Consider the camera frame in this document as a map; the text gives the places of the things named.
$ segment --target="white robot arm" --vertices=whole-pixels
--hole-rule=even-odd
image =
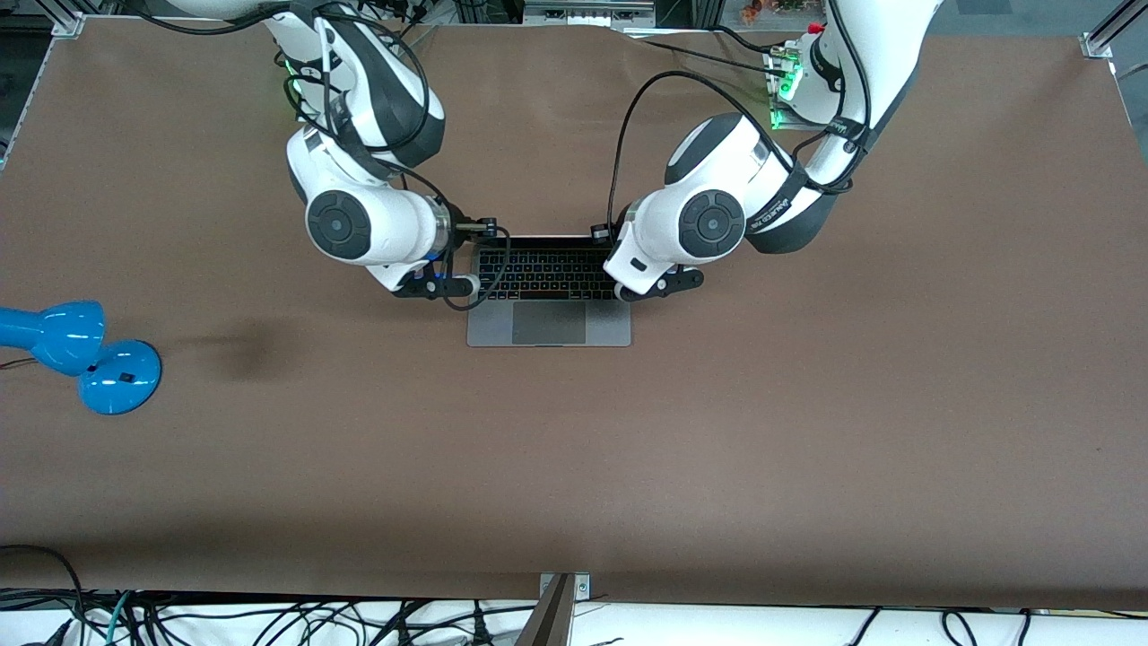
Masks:
[[[393,178],[439,151],[445,127],[442,104],[417,59],[411,56],[419,73],[393,50],[410,54],[397,36],[385,41],[373,20],[327,0],[172,5],[220,20],[282,7],[263,23],[282,50],[300,95],[295,107],[308,122],[288,141],[287,162],[319,250],[365,266],[398,295],[465,296],[476,289],[474,275],[411,280],[463,238],[494,235],[495,224],[466,219],[441,194],[429,197],[390,186]]]
[[[773,48],[767,63],[789,71],[770,77],[775,103],[825,129],[809,163],[742,114],[698,125],[670,157],[666,186],[622,217],[605,263],[620,295],[665,295],[668,275],[728,255],[743,236],[761,252],[805,247],[908,89],[941,1],[827,0],[822,33]]]

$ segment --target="metal bracket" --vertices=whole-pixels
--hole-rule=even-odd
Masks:
[[[1091,37],[1092,37],[1092,33],[1089,33],[1087,31],[1080,34],[1080,53],[1084,54],[1084,57],[1086,57],[1086,59],[1111,59],[1112,57],[1112,48],[1109,47],[1108,45],[1106,45],[1100,50],[1096,50],[1096,52],[1092,50],[1092,40],[1089,40]]]
[[[72,40],[79,37],[79,32],[84,31],[85,22],[87,22],[87,17],[84,14],[69,13],[68,17],[62,21],[56,20],[56,23],[52,25],[52,37]]]
[[[1148,11],[1148,0],[1120,0],[1111,14],[1100,21],[1092,31],[1080,37],[1080,50],[1087,59],[1111,59],[1109,47],[1117,36],[1124,33],[1141,15]]]
[[[546,587],[554,576],[556,573],[542,573],[542,578],[538,581],[538,599],[546,593]],[[574,573],[574,600],[590,600],[590,573]]]
[[[542,575],[542,599],[530,612],[514,646],[569,646],[576,596],[590,594],[590,575],[546,573]]]

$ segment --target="cable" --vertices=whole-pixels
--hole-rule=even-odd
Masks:
[[[1116,80],[1124,80],[1124,79],[1128,78],[1130,76],[1132,76],[1134,73],[1138,73],[1138,72],[1141,72],[1141,71],[1143,71],[1146,69],[1148,69],[1148,62],[1137,63],[1137,64],[1132,65],[1131,68],[1128,68],[1128,69],[1124,70],[1123,72],[1120,72],[1120,75],[1116,77]]]
[[[506,274],[506,268],[510,267],[510,231],[507,231],[505,226],[495,226],[495,229],[502,232],[503,238],[506,240],[506,249],[503,251],[503,264],[498,267],[498,273],[495,274],[495,279],[490,282],[490,286],[487,287],[484,291],[481,289],[479,290],[479,295],[474,298],[474,302],[467,304],[456,304],[451,302],[449,297],[443,296],[442,301],[447,303],[447,306],[453,309],[455,311],[470,311],[486,302],[486,299],[490,297],[490,294],[495,290],[495,287],[502,282],[503,275]]]
[[[864,100],[864,122],[862,123],[862,125],[864,126],[866,131],[868,131],[869,122],[872,119],[872,96],[869,93],[869,77],[864,72],[864,65],[861,64],[861,55],[858,53],[858,48],[853,44],[853,39],[850,37],[850,30],[846,29],[845,21],[841,20],[841,14],[837,9],[837,0],[825,0],[825,6],[833,14],[833,17],[836,18],[835,24],[837,25],[837,30],[841,34],[841,40],[845,42],[845,48],[848,50],[850,57],[853,59],[853,64],[855,64],[858,68],[858,78],[861,80],[861,95]],[[843,76],[841,77],[843,96],[846,89],[844,84],[845,84],[845,77]],[[840,109],[841,109],[840,107],[837,108],[838,116],[840,116]],[[861,163],[862,156],[863,153],[860,146],[858,146],[858,149],[854,151],[853,157],[850,159],[848,165],[845,166],[845,170],[841,172],[840,177],[838,177],[833,181],[830,181],[828,186],[836,187],[838,185],[844,185],[846,187],[845,188],[846,190],[848,188],[852,188],[853,172],[856,171],[858,164]]]
[[[634,95],[634,99],[630,101],[630,106],[626,109],[626,116],[622,117],[622,126],[618,131],[618,146],[614,148],[614,170],[613,170],[613,176],[611,177],[610,180],[610,197],[606,200],[606,228],[607,231],[610,231],[611,242],[613,242],[614,240],[614,196],[618,192],[618,173],[622,162],[622,143],[626,141],[626,131],[629,127],[630,117],[634,115],[634,109],[637,107],[638,101],[642,100],[642,96],[646,93],[646,91],[651,86],[653,86],[653,84],[658,83],[664,78],[672,78],[672,77],[688,78],[696,83],[700,83],[701,85],[705,85],[709,89],[713,89],[722,99],[726,99],[726,101],[729,104],[734,106],[734,108],[736,108],[737,111],[742,112],[742,116],[744,116],[746,120],[748,120],[750,124],[753,125],[753,129],[758,131],[758,137],[760,137],[761,141],[766,145],[766,147],[768,147],[769,150],[777,156],[777,162],[782,164],[782,168],[785,169],[786,172],[793,172],[793,162],[789,158],[789,155],[786,155],[777,145],[777,142],[774,141],[774,139],[769,135],[766,129],[761,125],[761,122],[759,122],[758,118],[754,117],[753,114],[750,112],[750,110],[744,104],[742,104],[740,101],[735,99],[729,92],[722,89],[708,78],[690,71],[669,70],[656,73],[652,77],[650,77],[650,79],[646,80],[642,85],[642,87],[638,88],[637,93]]]
[[[31,366],[36,364],[34,357],[25,357],[24,359],[15,359],[13,361],[6,361],[0,364],[0,371],[11,371],[13,368],[20,368],[21,366]]]
[[[861,640],[864,639],[864,633],[869,631],[869,625],[872,624],[872,620],[877,618],[878,613],[881,613],[881,606],[875,607],[872,612],[869,613],[864,623],[861,624],[861,630],[858,631],[858,633],[853,637],[853,640],[846,644],[846,646],[858,646],[861,644]]]
[[[59,561],[60,565],[62,565],[64,569],[68,570],[68,578],[70,578],[72,582],[72,590],[76,591],[76,609],[73,614],[77,614],[80,620],[79,644],[87,644],[84,635],[84,624],[86,622],[86,620],[84,618],[84,615],[86,614],[84,610],[84,590],[83,586],[80,586],[79,584],[79,575],[76,574],[76,569],[72,568],[68,559],[64,559],[63,554],[56,552],[55,550],[52,550],[51,547],[42,547],[39,545],[25,545],[25,544],[0,545],[0,552],[37,552],[39,554],[46,554]]]
[[[235,33],[236,31],[242,31],[249,26],[259,24],[261,22],[270,18],[276,14],[281,14],[286,11],[288,6],[288,2],[274,2],[270,6],[263,7],[262,9],[256,9],[254,11],[243,14],[234,18],[233,21],[228,21],[232,24],[227,26],[220,26],[216,29],[192,29],[174,23],[170,23],[166,21],[162,21],[153,16],[152,14],[145,14],[144,11],[129,5],[126,0],[108,0],[108,1],[114,5],[119,5],[121,7],[126,9],[127,13],[141,17],[145,21],[156,26],[162,26],[163,29],[168,29],[178,33],[186,33],[188,36],[223,36],[225,33]]]
[[[119,614],[124,612],[124,604],[127,602],[127,598],[132,596],[132,591],[124,592],[119,597],[119,601],[116,601],[116,607],[111,610],[111,618],[108,620],[108,635],[103,639],[103,646],[111,646],[115,641],[116,635],[116,622],[119,621]]]
[[[706,31],[720,31],[720,32],[729,36],[734,40],[736,40],[737,44],[740,45],[742,47],[745,47],[746,49],[748,49],[751,52],[757,52],[759,54],[768,54],[769,49],[771,49],[774,47],[781,47],[782,45],[785,45],[784,40],[782,40],[781,42],[774,42],[773,45],[754,45],[753,42],[750,42],[745,38],[742,38],[740,33],[734,31],[732,29],[730,29],[730,28],[728,28],[728,26],[726,26],[723,24],[711,26]]]
[[[416,125],[411,132],[402,137],[396,142],[387,143],[386,146],[363,146],[363,147],[369,153],[387,153],[402,148],[403,146],[410,143],[411,141],[414,141],[414,139],[418,138],[418,135],[422,132],[422,129],[426,126],[427,119],[430,118],[430,84],[427,83],[426,70],[422,69],[422,62],[419,61],[419,57],[414,55],[414,50],[411,49],[410,45],[403,41],[402,37],[400,37],[394,31],[389,30],[386,25],[382,25],[378,22],[369,21],[366,18],[363,18],[362,16],[349,16],[347,14],[325,13],[323,10],[323,7],[319,7],[318,9],[316,9],[316,11],[318,13],[318,15],[323,16],[328,21],[350,22],[365,25],[367,29],[377,29],[381,31],[387,38],[389,38],[395,45],[397,45],[398,48],[402,49],[403,53],[410,57],[411,64],[414,65],[414,73],[419,77],[419,83],[422,86],[422,114],[419,115],[418,125]],[[331,80],[326,79],[325,84],[329,86]],[[324,109],[329,111],[331,109],[329,103],[324,106]]]
[[[388,635],[394,632],[395,628],[400,624],[400,622],[406,621],[406,617],[410,617],[419,609],[425,608],[429,604],[430,604],[429,601],[425,600],[411,601],[410,604],[403,601],[403,604],[398,607],[398,612],[395,613],[393,617],[387,620],[387,623],[381,629],[379,629],[379,632],[375,633],[374,638],[371,639],[371,643],[367,644],[367,646],[379,646],[379,644],[381,644],[382,640],[386,639]]]
[[[525,612],[533,610],[533,609],[534,609],[534,606],[512,606],[512,607],[509,607],[509,608],[494,608],[494,609],[489,609],[489,610],[482,610],[481,614],[483,616],[489,616],[489,615],[499,615],[499,614],[503,614],[503,613],[525,613]],[[453,624],[456,624],[458,622],[466,621],[466,620],[472,620],[475,616],[478,616],[478,613],[471,613],[468,615],[460,615],[460,616],[457,616],[457,617],[453,617],[453,618],[450,618],[450,620],[441,621],[441,622],[439,622],[436,624],[432,624],[432,625],[429,625],[429,626],[420,630],[418,633],[412,635],[409,639],[400,640],[398,644],[396,644],[395,646],[411,646],[414,643],[416,639],[418,639],[419,637],[422,637],[424,635],[426,635],[426,633],[428,633],[428,632],[430,632],[433,630],[442,630],[442,629],[447,629],[447,628],[456,628]]]
[[[1024,646],[1024,639],[1029,637],[1029,625],[1032,624],[1032,613],[1027,609],[1021,612],[1024,613],[1024,623],[1021,624],[1021,635],[1016,638],[1016,646]]]
[[[956,610],[945,610],[944,613],[940,614],[940,628],[941,630],[945,631],[945,637],[947,637],[948,640],[953,643],[953,646],[965,646],[965,645],[957,641],[956,637],[953,637],[953,633],[949,632],[948,617],[956,617],[956,620],[961,622],[961,625],[964,626],[964,633],[969,636],[969,646],[977,646],[977,637],[972,635],[972,629],[969,628],[969,622],[964,621],[964,617],[961,616],[961,613],[957,613]]]
[[[1148,615],[1130,615],[1127,613],[1118,613],[1116,610],[1096,610],[1106,615],[1112,615],[1114,617],[1120,617],[1123,620],[1148,620]]]
[[[709,54],[704,54],[701,52],[695,52],[693,49],[685,49],[685,48],[682,48],[682,47],[676,47],[674,45],[666,45],[665,42],[654,42],[652,40],[643,40],[642,42],[645,42],[646,45],[650,45],[651,47],[660,47],[662,49],[669,49],[670,52],[677,52],[680,54],[688,54],[690,56],[697,56],[699,59],[705,59],[707,61],[714,61],[714,62],[718,62],[718,63],[722,63],[722,64],[727,64],[727,65],[732,65],[735,68],[742,68],[742,69],[753,70],[755,72],[765,73],[767,76],[777,76],[777,77],[785,76],[785,72],[783,72],[781,70],[766,69],[763,67],[751,65],[748,63],[743,63],[743,62],[739,62],[739,61],[731,61],[729,59],[722,59],[721,56],[713,56],[713,55],[709,55]]]

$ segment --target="metal frame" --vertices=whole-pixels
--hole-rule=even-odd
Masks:
[[[1148,0],[1122,0],[1092,31],[1080,37],[1080,50],[1088,59],[1111,59],[1112,40],[1148,11]]]
[[[574,602],[590,598],[588,573],[544,573],[542,598],[526,620],[514,646],[568,646]]]

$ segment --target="laptop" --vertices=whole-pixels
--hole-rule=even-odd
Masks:
[[[510,265],[502,239],[474,252],[480,288],[494,288],[470,311],[471,348],[564,348],[630,345],[630,303],[614,295],[614,279],[602,267],[610,247],[589,235],[514,238]]]

